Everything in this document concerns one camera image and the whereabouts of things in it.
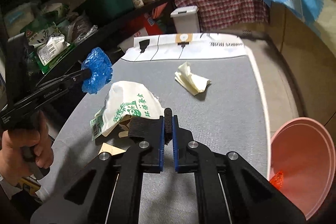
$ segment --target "floor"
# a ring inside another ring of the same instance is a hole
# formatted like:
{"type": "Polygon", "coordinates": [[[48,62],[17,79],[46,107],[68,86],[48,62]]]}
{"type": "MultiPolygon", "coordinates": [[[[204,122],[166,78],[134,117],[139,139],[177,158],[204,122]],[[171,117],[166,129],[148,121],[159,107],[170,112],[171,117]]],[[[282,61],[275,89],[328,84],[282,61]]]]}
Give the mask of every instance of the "floor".
{"type": "MultiPolygon", "coordinates": [[[[271,136],[273,136],[285,122],[302,116],[300,102],[276,48],[265,40],[243,39],[243,41],[252,50],[258,64],[266,93],[271,136]]],[[[50,136],[56,138],[59,131],[52,123],[49,122],[48,125],[50,136]]]]}

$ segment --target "crumpled tissue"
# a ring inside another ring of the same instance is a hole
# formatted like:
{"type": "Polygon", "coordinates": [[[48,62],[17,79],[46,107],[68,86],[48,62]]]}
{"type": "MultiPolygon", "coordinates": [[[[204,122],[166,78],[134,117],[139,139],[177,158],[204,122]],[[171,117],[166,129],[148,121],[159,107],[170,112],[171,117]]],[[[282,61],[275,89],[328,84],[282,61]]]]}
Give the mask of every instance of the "crumpled tissue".
{"type": "Polygon", "coordinates": [[[193,74],[188,62],[178,67],[178,71],[175,72],[175,80],[193,96],[204,92],[207,85],[211,82],[207,78],[193,74]]]}

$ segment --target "pink bucket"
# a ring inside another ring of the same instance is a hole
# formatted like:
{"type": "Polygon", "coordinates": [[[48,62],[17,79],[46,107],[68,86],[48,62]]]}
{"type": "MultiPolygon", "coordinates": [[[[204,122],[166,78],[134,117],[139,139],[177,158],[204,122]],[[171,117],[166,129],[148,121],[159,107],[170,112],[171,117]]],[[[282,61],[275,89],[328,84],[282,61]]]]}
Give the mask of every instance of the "pink bucket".
{"type": "Polygon", "coordinates": [[[270,178],[283,171],[280,188],[307,220],[325,200],[335,174],[335,146],[319,122],[300,117],[285,123],[272,137],[270,178]]]}

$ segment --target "teal storage box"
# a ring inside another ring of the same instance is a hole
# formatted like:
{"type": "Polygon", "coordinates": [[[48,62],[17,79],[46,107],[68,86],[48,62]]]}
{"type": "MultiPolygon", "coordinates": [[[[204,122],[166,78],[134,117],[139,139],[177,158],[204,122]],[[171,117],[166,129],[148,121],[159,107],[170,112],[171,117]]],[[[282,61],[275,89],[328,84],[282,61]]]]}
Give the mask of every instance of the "teal storage box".
{"type": "Polygon", "coordinates": [[[131,10],[134,10],[132,0],[84,0],[75,12],[85,11],[94,25],[102,27],[131,10]]]}

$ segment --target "gray mat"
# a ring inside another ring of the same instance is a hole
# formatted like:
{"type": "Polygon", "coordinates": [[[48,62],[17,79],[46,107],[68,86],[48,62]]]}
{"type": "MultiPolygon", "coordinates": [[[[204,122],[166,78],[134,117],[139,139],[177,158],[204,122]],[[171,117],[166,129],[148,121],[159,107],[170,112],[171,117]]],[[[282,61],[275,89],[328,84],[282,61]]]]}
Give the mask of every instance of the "gray mat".
{"type": "MultiPolygon", "coordinates": [[[[214,152],[237,151],[266,177],[266,126],[248,57],[190,60],[193,73],[212,81],[196,96],[174,80],[174,72],[183,62],[119,60],[113,66],[112,81],[144,84],[162,107],[170,107],[178,115],[180,127],[190,130],[195,140],[214,152]]],[[[112,134],[91,142],[89,121],[103,107],[109,89],[107,85],[97,95],[86,95],[62,128],[53,145],[55,161],[50,174],[40,181],[41,196],[47,198],[69,182],[98,154],[103,142],[120,148],[131,144],[112,134]]],[[[143,176],[139,223],[198,223],[194,176],[174,172],[172,143],[165,147],[163,173],[143,176]]]]}

